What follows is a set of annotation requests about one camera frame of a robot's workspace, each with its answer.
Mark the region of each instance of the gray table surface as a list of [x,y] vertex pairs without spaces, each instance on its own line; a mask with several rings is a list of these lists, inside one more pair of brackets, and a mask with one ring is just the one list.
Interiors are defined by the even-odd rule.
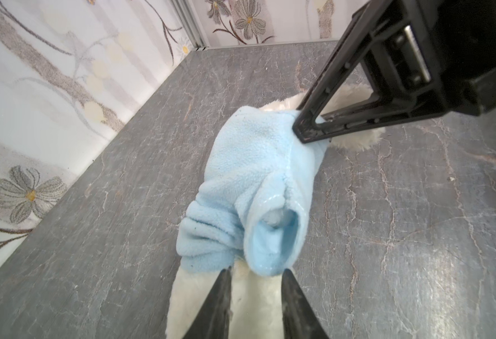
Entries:
[[[177,224],[240,106],[309,87],[334,43],[190,53],[0,268],[0,338],[161,338]],[[296,263],[332,338],[496,338],[496,112],[327,151]]]

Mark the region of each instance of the white plush head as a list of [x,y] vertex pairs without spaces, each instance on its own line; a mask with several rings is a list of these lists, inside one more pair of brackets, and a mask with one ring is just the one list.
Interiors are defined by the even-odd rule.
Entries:
[[[301,92],[284,100],[272,101],[260,109],[262,111],[296,110],[305,94],[306,92]],[[321,114],[359,103],[368,99],[371,94],[372,89],[368,85],[360,84],[353,86],[344,84],[336,91]],[[346,150],[363,151],[376,144],[383,132],[385,132],[385,127],[334,137],[331,140],[331,146]]]

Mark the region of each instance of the metal strip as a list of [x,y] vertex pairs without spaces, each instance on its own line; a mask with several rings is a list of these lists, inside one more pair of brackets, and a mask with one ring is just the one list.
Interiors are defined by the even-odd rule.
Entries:
[[412,27],[410,25],[404,27],[404,33],[406,33],[408,42],[414,50],[415,58],[417,59],[419,66],[421,67],[421,75],[423,75],[423,79],[425,80],[425,82],[429,82],[431,80],[431,74],[428,71],[425,59],[421,54],[421,50],[419,49],[419,45],[417,44],[417,40],[415,39],[414,32],[412,31]]
[[180,17],[180,21],[184,26],[185,32],[188,34],[191,44],[195,48],[207,47],[201,37],[199,28],[195,23],[195,19],[186,0],[172,0],[172,4],[176,9],[178,17]]

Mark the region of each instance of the light blue fleece garment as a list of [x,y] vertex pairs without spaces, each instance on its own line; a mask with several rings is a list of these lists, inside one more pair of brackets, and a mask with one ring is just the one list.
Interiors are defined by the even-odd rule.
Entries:
[[297,139],[292,126],[298,113],[244,106],[227,120],[204,183],[180,222],[176,250],[185,270],[221,270],[235,257],[245,258],[258,275],[278,275],[293,265],[329,145]]

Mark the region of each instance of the printed flower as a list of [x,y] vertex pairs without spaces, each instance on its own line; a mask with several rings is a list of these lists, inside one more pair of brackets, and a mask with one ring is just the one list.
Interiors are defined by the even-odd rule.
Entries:
[[254,34],[265,34],[267,23],[265,20],[256,17],[261,13],[261,5],[258,2],[255,2],[255,0],[238,0],[235,3],[235,11],[240,17],[235,26],[237,29],[244,30],[244,37],[247,40],[250,40]]
[[11,181],[0,179],[0,208],[13,208],[10,214],[12,223],[26,220],[32,210],[42,219],[67,191],[59,177],[39,185],[40,174],[35,168],[14,166],[9,170],[9,177]]
[[180,61],[182,61],[188,55],[189,51],[193,49],[193,45],[191,44],[191,41],[188,39],[187,36],[182,36],[180,38],[177,38],[176,40],[177,44],[175,47],[175,54],[178,55],[178,62],[180,63]]
[[224,4],[225,0],[204,0],[211,4],[211,10],[208,11],[208,17],[214,19],[216,24],[220,24],[220,15],[230,16],[231,11]]

